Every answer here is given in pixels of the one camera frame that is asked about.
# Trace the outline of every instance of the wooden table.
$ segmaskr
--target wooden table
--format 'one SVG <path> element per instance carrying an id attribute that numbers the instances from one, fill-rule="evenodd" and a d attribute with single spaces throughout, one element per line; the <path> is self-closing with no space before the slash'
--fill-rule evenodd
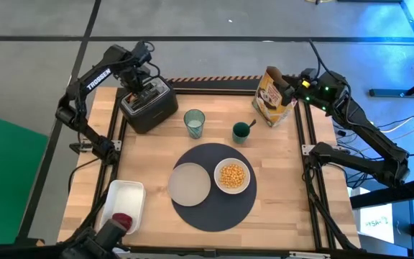
<path id="1" fill-rule="evenodd" d="M 97 89 L 89 124 L 99 134 L 106 135 L 108 131 L 116 90 Z M 153 247 L 314 250 L 294 112 L 280 126 L 269 128 L 252 107 L 252 96 L 179 94 L 177 98 L 178 111 L 147 134 L 138 135 L 131 127 L 126 129 L 118 179 L 143 183 L 147 196 L 138 232 L 126 236 L 123 243 Z M 183 115 L 189 109 L 200 109 L 206 115 L 199 140 L 189 138 L 183 122 Z M 317 140 L 335 145 L 331 119 L 315 108 L 312 114 Z M 122 116 L 118 118 L 116 131 Z M 233 143 L 233 124 L 253 119 L 257 119 L 257 124 L 249 139 L 243 145 Z M 185 223 L 173 209 L 167 193 L 167 182 L 178 158 L 190 148 L 208 142 L 236 148 L 251 163 L 257 177 L 257 199 L 249 215 L 236 227 L 223 232 L 204 232 Z M 81 154 L 78 165 L 92 159 L 94 156 L 90 153 Z M 100 163 L 95 162 L 76 172 L 59 241 L 70 237 L 89 212 L 99 168 Z M 343 172 L 325 166 L 323 176 L 332 217 L 359 247 Z M 320 215 L 318 221 L 322 243 L 328 247 Z"/>

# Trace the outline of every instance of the white bowl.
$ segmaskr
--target white bowl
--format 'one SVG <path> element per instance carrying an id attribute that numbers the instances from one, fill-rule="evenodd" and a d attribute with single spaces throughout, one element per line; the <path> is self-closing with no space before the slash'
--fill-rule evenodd
<path id="1" fill-rule="evenodd" d="M 220 170 L 224 166 L 231 165 L 231 164 L 238 165 L 242 167 L 242 169 L 244 169 L 244 173 L 245 173 L 244 182 L 242 183 L 241 186 L 237 188 L 227 188 L 220 183 L 220 177 L 221 177 Z M 223 159 L 220 163 L 218 163 L 218 165 L 216 165 L 215 171 L 213 172 L 213 178 L 215 179 L 215 183 L 220 188 L 220 190 L 226 192 L 227 194 L 240 194 L 249 186 L 250 171 L 249 171 L 249 168 L 244 164 L 244 162 L 240 161 L 239 159 L 227 158 L 227 159 Z"/>

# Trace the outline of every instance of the gray floor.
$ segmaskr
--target gray floor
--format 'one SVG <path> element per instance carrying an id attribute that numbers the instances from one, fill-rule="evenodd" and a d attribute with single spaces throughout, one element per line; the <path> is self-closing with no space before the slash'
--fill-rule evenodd
<path id="1" fill-rule="evenodd" d="M 406 1 L 414 16 L 414 1 Z M 0 0 L 0 35 L 83 35 L 94 0 Z M 414 37 L 399 4 L 304 0 L 103 0 L 95 36 L 233 35 L 288 37 Z M 80 74 L 112 42 L 90 42 Z M 131 49 L 134 42 L 118 42 Z M 308 43 L 155 42 L 154 63 L 165 77 L 259 75 L 267 65 L 283 73 L 316 67 Z M 375 99 L 371 88 L 414 85 L 414 43 L 316 43 L 326 65 L 346 76 L 353 97 L 377 125 L 414 114 L 414 99 Z M 55 107 L 68 83 L 79 42 L 0 42 L 0 118 L 49 135 Z M 113 79 L 103 85 L 118 86 Z M 389 134 L 414 129 L 414 120 Z M 31 237 L 56 241 L 77 156 L 74 132 L 63 128 Z M 397 141 L 414 153 L 414 133 Z M 353 142 L 363 148 L 362 141 Z M 410 159 L 414 179 L 414 158 Z"/>

